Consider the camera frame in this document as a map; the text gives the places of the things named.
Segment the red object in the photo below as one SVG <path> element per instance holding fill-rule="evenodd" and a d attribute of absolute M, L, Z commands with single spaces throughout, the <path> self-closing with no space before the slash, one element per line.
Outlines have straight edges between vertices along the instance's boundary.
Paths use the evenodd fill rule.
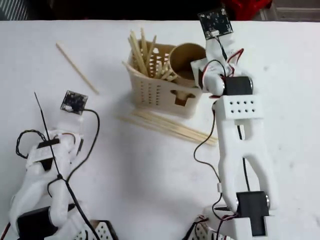
<path fill-rule="evenodd" d="M 235 20 L 251 20 L 260 9 L 269 5 L 272 0 L 222 0 L 235 13 Z"/>

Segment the perforated metal bracket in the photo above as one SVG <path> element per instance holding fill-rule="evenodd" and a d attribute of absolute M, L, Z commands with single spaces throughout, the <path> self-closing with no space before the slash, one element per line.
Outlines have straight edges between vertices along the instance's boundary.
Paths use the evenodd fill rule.
<path fill-rule="evenodd" d="M 118 240 L 117 237 L 114 237 L 111 232 L 113 229 L 109 229 L 106 221 L 99 222 L 98 226 L 95 228 L 95 232 L 98 234 L 102 240 Z M 74 240 L 96 240 L 94 234 L 90 228 L 85 225 L 85 228 L 74 238 Z"/>

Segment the cable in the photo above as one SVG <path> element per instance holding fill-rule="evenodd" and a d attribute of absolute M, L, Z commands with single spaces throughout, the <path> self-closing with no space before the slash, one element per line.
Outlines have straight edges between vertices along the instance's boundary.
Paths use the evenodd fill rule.
<path fill-rule="evenodd" d="M 220 42 L 220 39 L 218 36 L 215 37 L 215 39 L 218 41 L 218 43 L 220 44 L 220 48 L 221 48 L 221 51 L 222 51 L 222 56 L 224 58 L 224 60 L 227 61 L 228 57 L 227 57 L 227 54 L 226 54 L 226 51 L 224 49 L 224 46 L 222 46 L 221 42 Z"/>
<path fill-rule="evenodd" d="M 8 231 L 9 231 L 10 226 L 11 226 L 11 224 L 10 224 L 10 222 L 9 222 L 9 223 L 6 225 L 4 231 L 3 231 L 2 235 L 1 235 L 0 240 L 4 240 L 4 239 L 5 239 Z"/>
<path fill-rule="evenodd" d="M 240 138 L 240 140 L 242 140 L 242 134 L 241 134 L 240 126 L 237 125 L 236 127 L 237 127 L 237 129 L 238 129 L 239 138 Z M 242 164 L 243 164 L 243 171 L 244 171 L 246 188 L 247 188 L 248 192 L 250 192 L 250 184 L 249 184 L 248 174 L 247 174 L 246 159 L 245 159 L 244 157 L 242 158 Z"/>
<path fill-rule="evenodd" d="M 73 137 L 73 144 L 76 144 L 76 136 L 75 136 L 74 134 L 72 134 L 72 133 L 70 133 L 70 132 L 64 132 L 64 133 L 62 133 L 62 135 L 70 135 L 70 136 L 72 136 L 72 137 Z"/>
<path fill-rule="evenodd" d="M 100 131 L 100 117 L 99 117 L 99 114 L 94 111 L 94 110 L 91 110 L 91 109 L 84 109 L 83 111 L 87 111 L 87 112 L 92 112 L 96 115 L 96 119 L 97 119 L 97 129 L 96 129 L 96 134 L 95 134 L 95 137 L 93 139 L 93 142 L 92 142 L 92 145 L 91 145 L 91 148 L 87 154 L 87 156 L 85 157 L 85 159 L 80 162 L 80 164 L 78 166 L 76 166 L 72 171 L 71 173 L 69 174 L 69 176 L 67 177 L 66 181 L 69 182 L 70 181 L 70 178 L 72 177 L 72 175 L 75 173 L 75 171 L 77 171 L 89 158 L 92 150 L 94 149 L 94 146 L 96 144 L 96 141 L 97 141 L 97 137 L 99 135 L 99 131 Z"/>
<path fill-rule="evenodd" d="M 215 215 L 215 217 L 217 218 L 217 219 L 219 219 L 220 221 L 221 221 L 221 217 L 219 217 L 217 214 L 216 214 L 216 212 L 215 212 L 215 206 L 221 201 L 221 199 L 222 199 L 222 193 L 220 193 L 220 197 L 219 197 L 219 199 L 218 199 L 218 201 L 216 201 L 213 205 L 212 205 L 212 212 L 213 212 L 213 214 Z"/>
<path fill-rule="evenodd" d="M 46 141 L 46 138 L 45 138 L 45 135 L 43 135 L 41 132 L 39 132 L 38 130 L 34 130 L 34 129 L 30 129 L 30 130 L 25 130 L 23 131 L 22 133 L 20 133 L 20 135 L 18 136 L 17 140 L 16 140 L 16 145 L 15 145 L 15 153 L 24 158 L 24 159 L 28 159 L 28 154 L 25 156 L 25 155 L 22 155 L 20 153 L 20 150 L 19 150 L 19 145 L 20 145 L 20 141 L 21 141 L 21 138 L 24 134 L 26 133 L 35 133 L 35 134 L 38 134 L 40 136 L 40 138 L 43 140 L 43 141 Z"/>
<path fill-rule="evenodd" d="M 221 181 L 220 181 L 219 175 L 218 175 L 217 170 L 215 169 L 215 167 L 212 166 L 212 165 L 211 165 L 210 163 L 208 163 L 208 162 L 200 161 L 200 160 L 198 160 L 198 159 L 196 158 L 196 152 L 197 152 L 198 148 L 200 148 L 203 144 L 205 144 L 206 141 L 209 140 L 209 138 L 212 136 L 212 133 L 214 132 L 215 123 L 216 123 L 216 111 L 215 111 L 214 109 L 212 109 L 212 113 L 213 113 L 213 123 L 212 123 L 212 128 L 211 128 L 210 134 L 209 134 L 209 136 L 208 136 L 203 142 L 201 142 L 198 146 L 196 146 L 196 148 L 194 149 L 194 152 L 193 152 L 193 158 L 194 158 L 194 160 L 196 160 L 198 163 L 206 164 L 206 165 L 208 165 L 209 167 L 211 167 L 211 168 L 213 169 L 213 171 L 214 171 L 214 174 L 215 174 L 216 178 L 218 179 L 218 181 L 219 181 L 219 183 L 220 183 Z"/>
<path fill-rule="evenodd" d="M 205 218 L 205 219 L 202 219 L 200 221 L 194 221 L 192 223 L 191 227 L 189 228 L 189 230 L 186 232 L 185 236 L 182 238 L 182 240 L 188 240 L 189 239 L 189 237 L 190 237 L 190 235 L 192 233 L 192 230 L 194 229 L 195 225 L 200 224 L 200 223 L 204 223 L 204 222 L 206 222 L 208 220 L 209 220 L 209 218 Z"/>
<path fill-rule="evenodd" d="M 240 50 L 235 52 L 233 55 L 231 55 L 231 57 L 229 57 L 229 59 L 227 60 L 227 63 L 229 63 L 230 60 L 233 59 L 235 56 L 239 55 L 238 58 L 236 59 L 236 64 L 237 64 L 244 50 L 245 50 L 244 48 L 241 48 Z"/>
<path fill-rule="evenodd" d="M 234 219 L 236 216 L 237 216 L 237 214 L 223 216 L 223 218 L 221 219 L 221 221 L 219 223 L 218 229 L 216 230 L 216 238 L 215 238 L 215 240 L 219 240 L 219 233 L 220 233 L 220 229 L 221 229 L 222 224 L 224 222 L 226 222 L 226 221 Z"/>
<path fill-rule="evenodd" d="M 225 66 L 224 66 L 219 60 L 213 59 L 213 60 L 208 61 L 207 64 L 206 64 L 206 65 L 204 66 L 204 68 L 203 68 L 202 82 L 204 81 L 204 76 L 205 76 L 205 74 L 206 74 L 206 71 L 207 71 L 207 69 L 208 69 L 208 66 L 209 66 L 209 64 L 212 63 L 212 62 L 217 62 L 217 63 L 219 63 L 219 64 L 221 65 L 222 69 L 223 69 L 223 75 L 224 75 L 224 77 L 225 77 L 225 78 L 227 77 Z"/>
<path fill-rule="evenodd" d="M 48 141 L 50 141 L 50 137 L 49 137 L 49 132 L 48 132 L 48 129 L 47 129 L 47 124 L 46 124 L 45 116 L 44 116 L 44 113 L 43 113 L 42 108 L 41 108 L 41 106 L 40 106 L 40 103 L 39 103 L 39 100 L 38 100 L 38 97 L 37 97 L 36 92 L 34 92 L 34 96 L 35 96 L 36 101 L 37 101 L 37 103 L 38 103 L 38 105 L 39 105 L 39 108 L 40 108 L 41 117 L 42 117 L 43 125 L 44 125 L 44 128 L 45 128 L 46 136 L 47 136 L 47 138 L 48 138 Z M 98 116 L 98 114 L 97 114 L 95 111 L 93 111 L 93 110 L 87 109 L 86 111 L 94 112 L 94 113 Z M 57 165 L 57 161 L 56 161 L 56 157 L 55 157 L 55 154 L 54 154 L 54 150 L 53 150 L 53 148 L 52 148 L 52 144 L 50 143 L 49 145 L 50 145 L 50 149 L 51 149 L 51 153 L 52 153 L 52 158 L 53 158 L 53 160 L 54 160 L 54 164 L 55 164 L 55 167 L 56 167 L 56 171 L 58 172 L 57 178 L 56 178 L 54 181 L 51 181 L 51 184 L 54 183 L 55 181 L 58 181 L 58 180 L 63 180 L 63 181 L 65 182 L 65 185 L 66 185 L 66 187 L 67 187 L 67 189 L 68 189 L 68 191 L 69 191 L 69 193 L 70 193 L 70 195 L 71 195 L 71 197 L 72 197 L 72 200 L 73 200 L 76 208 L 78 209 L 81 217 L 83 218 L 83 220 L 84 220 L 84 222 L 87 224 L 87 226 L 90 228 L 90 230 L 92 231 L 92 233 L 93 233 L 93 235 L 96 237 L 96 239 L 99 240 L 100 238 L 99 238 L 96 230 L 95 230 L 94 227 L 91 225 L 91 223 L 89 222 L 87 216 L 85 215 L 85 213 L 84 213 L 83 210 L 81 209 L 80 204 L 79 204 L 79 202 L 78 202 L 78 200 L 77 200 L 74 192 L 72 191 L 72 189 L 71 189 L 71 187 L 70 187 L 70 185 L 69 185 L 69 182 L 68 182 L 67 180 L 65 180 L 65 179 L 63 178 L 63 176 L 60 174 L 59 168 L 58 168 L 58 165 Z M 91 149 L 90 149 L 90 152 L 89 152 L 87 158 L 89 157 L 89 155 L 90 155 L 90 153 L 91 153 L 91 151 L 92 151 L 93 146 L 94 146 L 94 144 L 92 144 L 92 147 L 91 147 Z"/>

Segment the black wire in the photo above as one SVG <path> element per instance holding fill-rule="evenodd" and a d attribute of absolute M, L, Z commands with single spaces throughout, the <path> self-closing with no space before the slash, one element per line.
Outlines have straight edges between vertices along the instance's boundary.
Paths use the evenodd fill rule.
<path fill-rule="evenodd" d="M 224 223 L 224 220 L 221 219 L 220 220 L 220 223 L 219 223 L 219 226 L 218 226 L 218 229 L 216 230 L 216 237 L 215 237 L 215 240 L 219 240 L 219 235 L 220 235 L 220 228 L 222 226 L 222 224 Z"/>
<path fill-rule="evenodd" d="M 66 181 L 66 180 L 64 180 L 64 181 L 65 181 L 65 185 L 66 185 L 66 187 L 68 188 L 69 193 L 70 193 L 70 195 L 71 195 L 71 197 L 72 197 L 72 199 L 73 199 L 73 201 L 74 201 L 75 207 L 78 209 L 78 211 L 79 211 L 81 217 L 83 218 L 85 224 L 90 228 L 90 230 L 92 231 L 92 233 L 93 233 L 93 235 L 96 237 L 96 239 L 99 240 L 99 239 L 100 239 L 100 238 L 99 238 L 99 235 L 97 234 L 97 232 L 96 232 L 96 230 L 94 229 L 94 227 L 91 225 L 91 223 L 90 223 L 90 221 L 88 220 L 87 216 L 85 215 L 84 211 L 81 209 L 80 204 L 79 204 L 79 202 L 78 202 L 78 200 L 77 200 L 74 192 L 72 191 L 72 189 L 71 189 L 71 187 L 70 187 L 70 185 L 69 185 L 69 182 Z"/>
<path fill-rule="evenodd" d="M 212 205 L 212 212 L 213 214 L 216 216 L 217 219 L 222 220 L 221 217 L 219 217 L 216 212 L 215 212 L 215 206 L 221 201 L 222 199 L 222 193 L 220 193 L 220 197 L 218 199 L 218 201 L 216 201 L 213 205 Z"/>
<path fill-rule="evenodd" d="M 216 40 L 218 41 L 218 43 L 220 44 L 220 48 L 221 48 L 222 56 L 223 56 L 224 60 L 227 61 L 228 57 L 227 57 L 226 51 L 225 51 L 225 49 L 224 49 L 224 46 L 222 46 L 222 44 L 221 44 L 220 39 L 219 39 L 218 36 L 217 36 L 215 39 L 216 39 Z"/>
<path fill-rule="evenodd" d="M 220 220 L 218 229 L 216 230 L 216 238 L 215 238 L 215 240 L 219 240 L 219 234 L 220 234 L 220 229 L 221 229 L 222 224 L 223 224 L 224 222 L 226 222 L 226 221 L 229 221 L 229 220 L 234 219 L 236 216 L 237 216 L 237 215 L 235 214 L 235 215 L 233 215 L 233 216 L 228 216 L 228 217 Z"/>
<path fill-rule="evenodd" d="M 21 141 L 21 138 L 24 134 L 26 133 L 36 133 L 40 136 L 40 138 L 43 140 L 43 141 L 46 141 L 46 138 L 45 138 L 45 135 L 43 135 L 41 132 L 39 132 L 38 130 L 34 130 L 34 129 L 30 129 L 30 130 L 24 130 L 22 133 L 20 133 L 20 135 L 18 136 L 17 140 L 16 140 L 16 145 L 15 145 L 15 153 L 24 158 L 24 159 L 28 159 L 28 154 L 25 156 L 23 155 L 20 150 L 19 150 L 19 145 L 20 145 L 20 141 Z"/>
<path fill-rule="evenodd" d="M 185 236 L 182 238 L 182 240 L 188 240 L 189 239 L 189 237 L 190 237 L 190 235 L 192 233 L 192 230 L 194 229 L 195 225 L 203 223 L 203 222 L 206 222 L 208 220 L 209 220 L 209 218 L 205 218 L 205 219 L 202 219 L 200 221 L 194 221 L 192 223 L 191 227 L 189 228 L 189 230 L 186 232 Z"/>
<path fill-rule="evenodd" d="M 212 62 L 217 62 L 221 65 L 222 69 L 223 69 L 223 75 L 224 77 L 226 78 L 227 77 L 227 73 L 226 73 L 226 69 L 224 67 L 224 65 L 217 59 L 213 59 L 213 60 L 210 60 L 206 65 L 207 65 L 207 68 L 209 67 L 209 64 L 212 63 Z"/>
<path fill-rule="evenodd" d="M 194 160 L 196 160 L 198 163 L 201 163 L 201 164 L 206 164 L 208 165 L 209 167 L 211 167 L 216 175 L 216 178 L 218 179 L 219 183 L 221 182 L 220 181 L 220 178 L 219 178 L 219 175 L 217 173 L 217 170 L 215 169 L 214 166 L 212 166 L 210 163 L 208 162 L 205 162 L 205 161 L 200 161 L 196 158 L 196 152 L 198 150 L 198 148 L 200 148 L 203 144 L 205 144 L 209 139 L 210 137 L 212 136 L 212 133 L 214 132 L 214 129 L 215 129 L 215 123 L 216 123 L 216 111 L 214 109 L 212 109 L 212 113 L 213 113 L 213 123 L 212 123 L 212 128 L 211 128 L 211 131 L 210 131 L 210 134 L 209 136 L 203 141 L 201 142 L 198 146 L 196 146 L 196 148 L 194 149 L 194 152 L 193 152 L 193 158 Z"/>
<path fill-rule="evenodd" d="M 95 137 L 93 139 L 93 142 L 92 142 L 92 145 L 91 145 L 91 148 L 87 154 L 87 156 L 85 157 L 85 159 L 80 162 L 80 164 L 78 166 L 76 166 L 72 171 L 71 173 L 69 174 L 69 176 L 67 177 L 66 181 L 69 182 L 70 181 L 70 178 L 72 177 L 72 175 L 75 173 L 75 171 L 77 171 L 89 158 L 92 150 L 94 149 L 94 146 L 96 144 L 96 141 L 97 141 L 97 137 L 99 135 L 99 131 L 100 131 L 100 117 L 98 115 L 98 113 L 92 109 L 84 109 L 83 111 L 87 111 L 87 112 L 92 112 L 96 115 L 96 119 L 97 119 L 97 129 L 96 129 L 96 134 L 95 134 Z"/>
<path fill-rule="evenodd" d="M 50 141 L 49 132 L 48 132 L 48 129 L 47 129 L 47 124 L 46 124 L 46 120 L 45 120 L 44 113 L 43 113 L 42 108 L 41 108 L 41 106 L 40 106 L 40 103 L 39 103 L 37 94 L 34 93 L 34 95 L 35 95 L 36 101 L 37 101 L 37 103 L 38 103 L 38 105 L 39 105 L 39 108 L 40 108 L 40 111 L 41 111 L 42 121 L 43 121 L 43 125 L 44 125 L 44 128 L 45 128 L 45 132 L 46 132 L 48 141 Z M 59 172 L 59 168 L 58 168 L 58 165 L 57 165 L 56 157 L 55 157 L 54 150 L 53 150 L 53 148 L 52 148 L 52 144 L 51 144 L 51 143 L 50 143 L 50 149 L 51 149 L 52 158 L 53 158 L 53 160 L 54 160 L 54 164 L 55 164 L 55 167 L 56 167 L 56 171 L 58 172 L 58 175 L 57 175 L 57 178 L 56 178 L 55 180 L 51 181 L 51 182 L 47 185 L 47 190 L 48 190 L 48 192 L 49 192 L 49 186 L 50 186 L 50 184 L 52 184 L 52 183 L 54 183 L 54 182 L 56 182 L 56 181 L 58 181 L 58 180 L 63 180 L 63 181 L 65 182 L 65 185 L 66 185 L 66 187 L 67 187 L 67 189 L 68 189 L 68 191 L 69 191 L 72 199 L 73 199 L 73 202 L 74 202 L 74 204 L 75 204 L 75 207 L 78 209 L 78 211 L 79 211 L 81 217 L 83 218 L 84 222 L 85 222 L 85 223 L 87 224 L 87 226 L 90 228 L 90 230 L 92 231 L 92 233 L 93 233 L 93 235 L 96 237 L 96 239 L 99 240 L 100 238 L 99 238 L 96 230 L 95 230 L 94 227 L 91 225 L 91 223 L 90 223 L 90 221 L 88 220 L 87 216 L 85 215 L 85 213 L 84 213 L 83 210 L 81 209 L 80 204 L 79 204 L 79 202 L 78 202 L 78 200 L 77 200 L 74 192 L 72 191 L 72 189 L 71 189 L 71 187 L 70 187 L 70 185 L 69 185 L 69 182 L 68 182 L 67 180 L 65 180 L 65 179 L 63 178 L 63 176 L 62 176 L 62 175 L 60 174 L 60 172 Z"/>
<path fill-rule="evenodd" d="M 240 126 L 237 125 L 236 127 L 238 128 L 239 138 L 240 138 L 240 140 L 242 140 L 242 134 L 241 134 Z M 242 158 L 242 164 L 243 164 L 243 171 L 244 171 L 246 188 L 247 188 L 248 192 L 250 192 L 250 184 L 249 184 L 248 174 L 247 174 L 246 159 L 244 157 Z"/>

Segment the white surface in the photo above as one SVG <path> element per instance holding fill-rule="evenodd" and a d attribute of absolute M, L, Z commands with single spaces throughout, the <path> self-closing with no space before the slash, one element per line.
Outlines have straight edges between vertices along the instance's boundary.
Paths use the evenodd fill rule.
<path fill-rule="evenodd" d="M 318 239 L 320 24 L 233 22 L 236 45 L 245 48 L 240 65 L 254 76 L 262 96 L 266 143 L 280 190 L 281 240 Z M 195 144 L 141 129 L 115 118 L 130 108 L 128 59 L 130 30 L 144 27 L 159 43 L 205 45 L 199 22 L 33 21 L 0 22 L 0 226 L 8 222 L 12 195 L 22 184 L 25 160 L 16 140 L 25 129 L 43 130 L 36 91 L 52 126 L 66 90 L 89 96 L 87 107 L 101 117 L 100 135 L 85 164 L 71 181 L 94 219 L 111 220 L 119 239 L 181 239 L 203 207 L 218 198 L 212 170 L 193 160 Z M 95 95 L 55 46 L 70 57 L 98 88 Z M 209 132 L 212 102 L 203 96 L 188 126 Z M 84 113 L 84 156 L 96 131 Z M 21 140 L 26 153 L 37 139 Z M 217 166 L 219 150 L 204 146 L 199 159 Z M 245 190 L 242 169 L 239 190 Z M 253 189 L 257 178 L 249 170 Z"/>

